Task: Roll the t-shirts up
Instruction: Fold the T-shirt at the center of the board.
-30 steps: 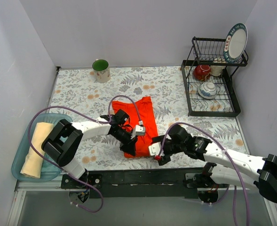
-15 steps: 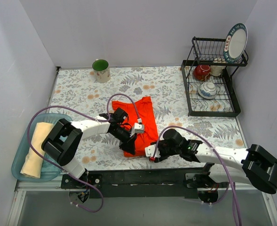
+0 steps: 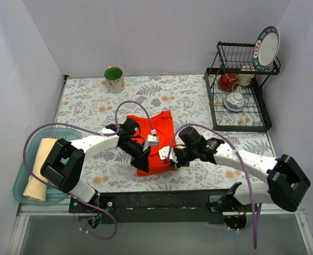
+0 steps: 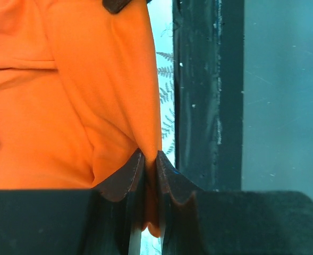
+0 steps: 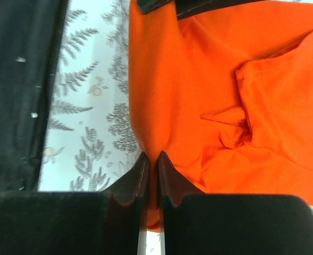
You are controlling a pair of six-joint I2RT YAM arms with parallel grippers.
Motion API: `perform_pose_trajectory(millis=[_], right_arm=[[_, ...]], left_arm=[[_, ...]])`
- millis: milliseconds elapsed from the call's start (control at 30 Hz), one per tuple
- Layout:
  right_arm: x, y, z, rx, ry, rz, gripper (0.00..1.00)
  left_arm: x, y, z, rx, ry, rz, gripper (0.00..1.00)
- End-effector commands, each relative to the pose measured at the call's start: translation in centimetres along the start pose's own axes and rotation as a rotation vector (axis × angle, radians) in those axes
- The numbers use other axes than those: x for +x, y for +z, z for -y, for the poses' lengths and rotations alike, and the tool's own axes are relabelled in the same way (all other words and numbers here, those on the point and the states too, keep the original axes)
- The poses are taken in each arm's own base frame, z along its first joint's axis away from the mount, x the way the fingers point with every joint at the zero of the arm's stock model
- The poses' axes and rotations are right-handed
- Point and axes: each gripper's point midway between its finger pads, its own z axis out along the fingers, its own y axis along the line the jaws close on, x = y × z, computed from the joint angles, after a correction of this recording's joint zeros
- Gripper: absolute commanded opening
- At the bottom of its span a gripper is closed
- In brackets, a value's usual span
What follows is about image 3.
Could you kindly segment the orange t shirt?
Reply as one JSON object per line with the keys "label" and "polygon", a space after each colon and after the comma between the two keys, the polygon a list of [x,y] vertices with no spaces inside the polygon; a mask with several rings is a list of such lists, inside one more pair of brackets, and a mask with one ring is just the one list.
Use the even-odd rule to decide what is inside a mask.
{"label": "orange t shirt", "polygon": [[[140,138],[134,138],[134,140],[137,141],[139,144],[142,144],[147,135],[151,134],[148,119],[134,115],[127,115],[126,117],[135,120],[140,125],[140,131],[137,131],[134,135],[135,137],[139,136]],[[173,168],[169,164],[164,164],[164,162],[160,159],[158,153],[160,149],[170,145],[174,136],[174,126],[171,111],[162,111],[161,113],[152,117],[151,122],[154,129],[156,130],[156,135],[159,137],[159,146],[151,148],[151,153],[148,157],[149,173],[145,173],[144,171],[137,169],[137,175],[139,177],[164,173],[173,170]]]}

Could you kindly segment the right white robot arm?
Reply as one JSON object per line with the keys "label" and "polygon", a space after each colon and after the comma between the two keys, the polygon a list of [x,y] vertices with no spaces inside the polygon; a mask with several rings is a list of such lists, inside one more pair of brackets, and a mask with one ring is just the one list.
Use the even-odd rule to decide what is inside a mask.
{"label": "right white robot arm", "polygon": [[185,125],[177,131],[184,145],[177,148],[170,144],[159,150],[160,158],[172,167],[188,166],[195,159],[243,171],[246,177],[256,177],[260,183],[236,183],[221,199],[232,211],[245,205],[273,203],[283,210],[295,212],[311,186],[311,181],[296,160],[286,154],[280,158],[238,150],[218,134],[205,139],[194,128]]}

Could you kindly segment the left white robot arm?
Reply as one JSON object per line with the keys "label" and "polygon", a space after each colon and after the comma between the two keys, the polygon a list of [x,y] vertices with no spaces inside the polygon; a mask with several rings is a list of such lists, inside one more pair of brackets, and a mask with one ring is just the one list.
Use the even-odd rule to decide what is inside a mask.
{"label": "left white robot arm", "polygon": [[81,179],[83,163],[95,155],[113,148],[120,148],[131,156],[131,165],[140,170],[149,170],[148,142],[139,144],[133,138],[139,124],[127,118],[118,126],[110,124],[99,135],[90,135],[82,139],[67,141],[59,139],[53,145],[43,166],[41,175],[63,193],[81,200],[81,206],[87,212],[99,207],[98,192]]}

